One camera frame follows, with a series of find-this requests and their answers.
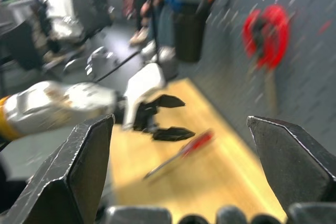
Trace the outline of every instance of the seated person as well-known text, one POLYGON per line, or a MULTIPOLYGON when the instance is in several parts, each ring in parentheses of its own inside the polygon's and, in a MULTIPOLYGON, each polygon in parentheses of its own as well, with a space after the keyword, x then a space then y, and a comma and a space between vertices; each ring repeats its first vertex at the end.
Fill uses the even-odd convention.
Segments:
MULTIPOLYGON (((164 6, 164 0, 154 0, 153 5, 157 11, 157 15, 159 15, 164 6)), ((148 36, 148 25, 151 17, 149 0, 134 0, 134 9, 137 29, 130 40, 131 45, 145 42, 148 36)))

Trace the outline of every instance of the gray pegboard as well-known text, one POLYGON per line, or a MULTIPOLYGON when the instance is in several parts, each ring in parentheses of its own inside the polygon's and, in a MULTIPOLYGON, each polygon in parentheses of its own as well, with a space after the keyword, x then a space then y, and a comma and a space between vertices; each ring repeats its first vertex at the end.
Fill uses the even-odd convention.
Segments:
POLYGON ((264 73, 246 79, 250 60, 242 25, 252 10, 274 3, 294 14, 290 46, 276 70, 277 118, 301 125, 336 154, 336 0, 217 0, 207 21, 201 61, 182 65, 181 71, 254 148, 246 117, 270 114, 264 73))

